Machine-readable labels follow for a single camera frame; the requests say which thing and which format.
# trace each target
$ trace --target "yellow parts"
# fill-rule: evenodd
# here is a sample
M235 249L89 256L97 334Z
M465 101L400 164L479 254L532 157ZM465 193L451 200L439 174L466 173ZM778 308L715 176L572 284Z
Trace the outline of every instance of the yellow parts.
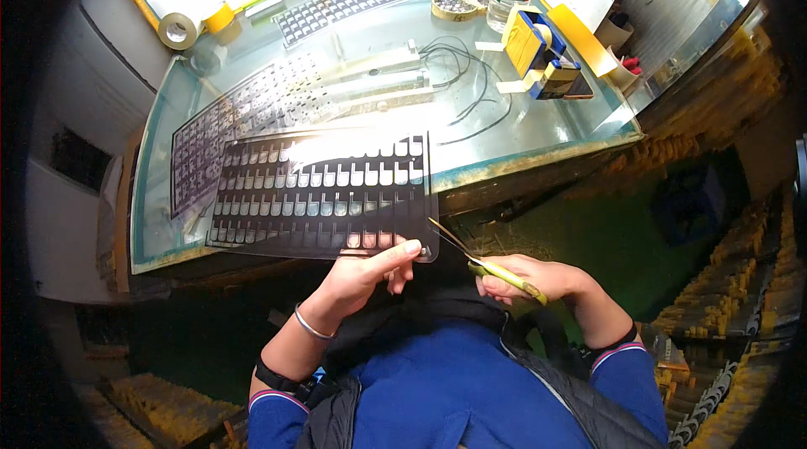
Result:
M504 51L504 48L507 46L508 42L510 41L510 31L512 30L513 25L516 24L516 20L519 18L519 11L526 11L528 13L540 13L540 9L537 6L532 6L530 4L516 4L510 9L510 14L507 17L507 23L504 25L504 32L502 32L502 41L500 43L491 43L487 41L476 41L476 49L479 51Z
M504 45L504 51L507 52L519 76L527 74L535 55L541 50L541 40L535 36L530 25L528 20L525 20L523 11L519 11L508 34L507 44Z
M617 63L605 51L600 41L580 21L580 18L567 8L566 4L560 4L557 8L550 9L546 16L563 34L567 43L577 50L597 78L601 78L617 68Z
M232 12L230 5L227 2L222 3L221 8L217 10L210 18L204 20L204 24L207 27L207 30L211 32L211 34L215 34L216 32L221 31L236 17L236 14Z

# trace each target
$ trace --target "clear tape roll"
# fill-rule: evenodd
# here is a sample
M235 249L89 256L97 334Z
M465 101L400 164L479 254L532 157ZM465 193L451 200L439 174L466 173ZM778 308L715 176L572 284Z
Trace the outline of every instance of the clear tape roll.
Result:
M552 31L544 24L535 24L535 27L540 33L541 37L546 41L546 48L549 50L552 47Z
M160 20L157 36L172 50L187 50L202 33L202 20L191 19L182 13L168 13Z

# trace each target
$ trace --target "left hand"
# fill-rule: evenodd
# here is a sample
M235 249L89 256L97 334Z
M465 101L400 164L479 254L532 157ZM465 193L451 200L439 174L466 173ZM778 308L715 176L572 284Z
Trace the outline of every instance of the left hand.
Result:
M301 315L318 331L330 333L345 317L364 307L381 280L390 293L401 293L413 273L411 262L420 254L420 241L411 240L368 259L339 257L319 288L300 305Z

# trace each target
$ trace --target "black cable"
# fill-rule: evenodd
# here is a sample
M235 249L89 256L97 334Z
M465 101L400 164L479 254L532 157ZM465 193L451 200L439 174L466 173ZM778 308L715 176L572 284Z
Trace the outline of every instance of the black cable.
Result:
M458 40L460 42L460 44L462 45L462 50L460 50L459 48L457 48L455 46L451 46L451 45L449 45L447 43L442 43L442 42L438 43L437 42L438 40L447 39L447 38ZM451 122L450 124L448 124L448 126L453 126L453 125L459 123L460 121L464 120L465 118L467 118L468 115L472 111L474 111L474 109L476 109L476 107L481 102L496 102L495 100L492 100L492 99L484 99L483 98L485 96L485 93L487 93L487 91L488 91L488 69L490 69L493 72L493 74L496 76L496 78L499 81L501 81L501 76L499 76L499 73L496 72L496 70L493 69L493 67L490 66L490 64L480 60L479 58L477 58L474 55L471 55L470 51L468 50L468 47L466 46L464 41L462 41L459 37L456 37L456 36L440 36L440 37L437 37L437 38L433 39L431 42L429 42L429 44L424 46L423 49L420 52L422 54L425 54L426 57L428 58L431 53L433 53L434 51L437 51L437 50L445 50L445 51L448 51L450 53L454 53L455 57L456 57L456 55L460 55L460 56L463 56L463 57L468 59L468 66L466 67L465 71L458 72L458 76L456 76L454 79L449 80L446 83L439 83L439 85L441 87L445 86L445 88L448 88L451 84L453 84L454 82L457 82L462 77L462 75L465 74L465 72L468 70L468 67L470 66L470 61L471 60L477 61L478 63L482 64L483 70L485 71L485 86L483 88L482 94L480 94L480 96L479 96L479 98L477 100L475 100L469 106L467 106L465 109L460 111L459 114L458 114L458 120ZM501 123L505 118L507 118L510 115L510 111L512 111L512 95L510 95L510 100L508 101L507 111L505 111L504 114L499 119L497 119L493 123L489 124L488 126L484 127L483 129L480 129L480 130L478 130L478 131L476 131L476 132L474 132L474 133L472 133L472 134L470 134L468 136L462 137L460 139L454 139L453 141L438 142L437 145L438 146L449 145L449 144L453 144L455 142L466 141L468 139L471 139L472 137L478 136L480 133L486 132L486 131L492 129L493 127L497 126L499 123Z

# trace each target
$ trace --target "right hand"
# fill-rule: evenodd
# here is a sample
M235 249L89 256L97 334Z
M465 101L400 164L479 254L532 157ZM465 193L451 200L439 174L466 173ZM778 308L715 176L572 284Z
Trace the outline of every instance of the right hand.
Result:
M577 267L565 263L541 262L524 254L508 256L488 256L485 262L493 262L506 268L521 279L538 288L548 301L558 300L566 295L577 293L581 283L592 280ZM516 297L532 298L529 293L504 282L494 275L476 276L476 288L480 296L489 296L507 305L512 305Z

